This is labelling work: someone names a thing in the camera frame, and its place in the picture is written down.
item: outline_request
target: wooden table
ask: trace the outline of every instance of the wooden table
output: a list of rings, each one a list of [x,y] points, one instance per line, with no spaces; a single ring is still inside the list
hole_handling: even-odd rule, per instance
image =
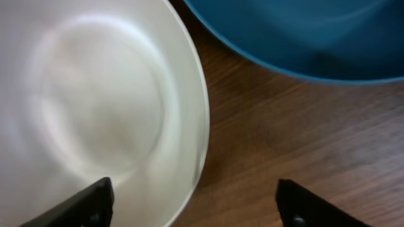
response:
[[[171,0],[198,50],[210,100],[208,156],[175,227],[282,226],[289,178],[373,226],[404,226],[404,83],[326,86],[236,54]]]

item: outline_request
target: white bowl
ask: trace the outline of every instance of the white bowl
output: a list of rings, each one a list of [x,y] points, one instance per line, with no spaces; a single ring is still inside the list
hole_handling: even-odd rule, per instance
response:
[[[205,161],[208,96],[167,0],[0,2],[0,221],[102,177],[111,226],[168,226]]]

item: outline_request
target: brown wood grain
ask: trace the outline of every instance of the brown wood grain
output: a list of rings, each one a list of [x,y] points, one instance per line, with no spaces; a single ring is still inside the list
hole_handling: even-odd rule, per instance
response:
[[[289,178],[373,226],[404,226],[404,83],[326,86],[245,60],[171,0],[194,40],[210,100],[208,156],[175,227],[282,226]]]

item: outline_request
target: tabletop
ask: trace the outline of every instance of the tabletop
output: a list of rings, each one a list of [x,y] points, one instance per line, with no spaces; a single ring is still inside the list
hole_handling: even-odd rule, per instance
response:
[[[331,86],[271,72],[170,2],[201,58],[211,114],[205,168],[174,227],[281,227],[279,178],[372,226],[404,226],[404,83]]]

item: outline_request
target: dish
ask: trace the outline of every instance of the dish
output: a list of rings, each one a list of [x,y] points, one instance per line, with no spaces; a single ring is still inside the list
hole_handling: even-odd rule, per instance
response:
[[[221,41],[279,73],[343,84],[403,79],[402,1],[185,2]]]
[[[209,111],[166,0],[0,3],[0,220],[18,226],[102,177],[111,226],[168,226],[198,183]]]

